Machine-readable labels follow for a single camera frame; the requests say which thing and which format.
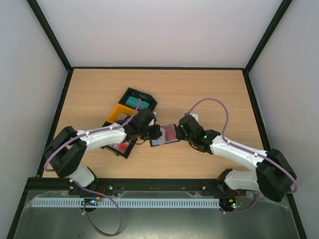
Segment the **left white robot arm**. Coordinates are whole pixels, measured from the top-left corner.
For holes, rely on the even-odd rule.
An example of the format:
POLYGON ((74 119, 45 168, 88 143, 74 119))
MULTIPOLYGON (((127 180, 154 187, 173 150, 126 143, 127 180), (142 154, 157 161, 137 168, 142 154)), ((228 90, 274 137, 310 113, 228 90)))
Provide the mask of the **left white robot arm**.
POLYGON ((158 139, 162 132, 156 121, 157 113, 141 109, 134 111, 126 120, 97 129, 76 131, 67 126, 44 150, 44 171, 53 171, 60 178, 69 178, 87 187, 96 180, 96 176, 81 164, 85 153, 111 144, 133 144, 138 138, 145 141, 158 139))

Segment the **black leather card holder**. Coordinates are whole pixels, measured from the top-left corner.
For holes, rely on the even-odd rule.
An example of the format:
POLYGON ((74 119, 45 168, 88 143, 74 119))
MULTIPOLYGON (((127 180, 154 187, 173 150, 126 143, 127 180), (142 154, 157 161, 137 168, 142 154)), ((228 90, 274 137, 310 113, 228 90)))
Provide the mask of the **black leather card holder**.
POLYGON ((176 125, 175 124, 167 124, 160 127, 160 131, 162 132, 162 136, 159 139, 154 139, 150 141, 150 146, 163 146, 165 144, 179 142, 179 139, 176 138, 176 125))

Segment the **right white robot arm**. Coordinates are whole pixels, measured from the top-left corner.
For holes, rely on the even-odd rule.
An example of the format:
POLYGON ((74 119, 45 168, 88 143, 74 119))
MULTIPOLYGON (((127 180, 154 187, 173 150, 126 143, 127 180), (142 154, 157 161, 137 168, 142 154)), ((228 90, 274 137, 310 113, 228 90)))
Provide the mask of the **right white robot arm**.
POLYGON ((222 156, 247 168, 247 171, 225 170, 217 183, 223 195, 242 189, 261 192, 265 197, 280 202, 290 192, 297 176, 277 149, 257 150, 238 144, 215 130, 204 130, 193 115, 185 115, 176 127, 176 137, 197 151, 222 156))

